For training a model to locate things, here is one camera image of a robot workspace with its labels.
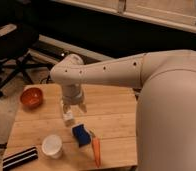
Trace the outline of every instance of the orange bowl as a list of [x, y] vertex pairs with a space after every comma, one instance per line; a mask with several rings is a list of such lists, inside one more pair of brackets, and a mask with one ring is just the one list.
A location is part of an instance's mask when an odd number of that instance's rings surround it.
[[27, 108], [36, 108], [43, 102], [43, 93], [39, 88], [28, 88], [21, 94], [20, 101]]

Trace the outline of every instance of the cabinet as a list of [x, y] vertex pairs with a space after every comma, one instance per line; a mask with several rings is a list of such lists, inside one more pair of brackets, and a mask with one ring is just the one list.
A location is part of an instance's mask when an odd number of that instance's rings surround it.
[[196, 0], [54, 0], [196, 33]]
[[193, 26], [196, 25], [196, 0], [127, 0], [126, 15], [131, 14]]

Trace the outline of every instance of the wooden tabletop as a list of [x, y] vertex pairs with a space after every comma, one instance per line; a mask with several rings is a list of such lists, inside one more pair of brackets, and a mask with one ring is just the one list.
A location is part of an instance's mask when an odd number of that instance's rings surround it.
[[[91, 144], [79, 148], [71, 128], [65, 126], [60, 111], [61, 89], [56, 84], [33, 85], [44, 94], [44, 102], [34, 110], [20, 104], [4, 157], [36, 146], [38, 160], [14, 170], [76, 171], [97, 169]], [[87, 112], [72, 106], [76, 124], [92, 130], [101, 144], [101, 168], [137, 164], [135, 139], [136, 100], [130, 88], [83, 85]], [[42, 140], [57, 134], [63, 141], [63, 154], [51, 159], [41, 152]]]

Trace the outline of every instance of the orange carrot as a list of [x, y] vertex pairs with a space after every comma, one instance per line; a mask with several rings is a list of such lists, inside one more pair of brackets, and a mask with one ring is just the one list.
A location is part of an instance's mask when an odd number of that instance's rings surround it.
[[97, 167], [100, 167], [100, 141], [97, 137], [92, 138], [92, 148]]

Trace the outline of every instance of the white cup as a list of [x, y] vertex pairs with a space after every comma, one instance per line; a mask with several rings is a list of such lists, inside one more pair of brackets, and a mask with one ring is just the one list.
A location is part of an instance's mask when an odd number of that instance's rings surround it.
[[41, 148], [46, 156], [58, 159], [62, 154], [62, 140], [58, 135], [49, 135], [43, 140]]

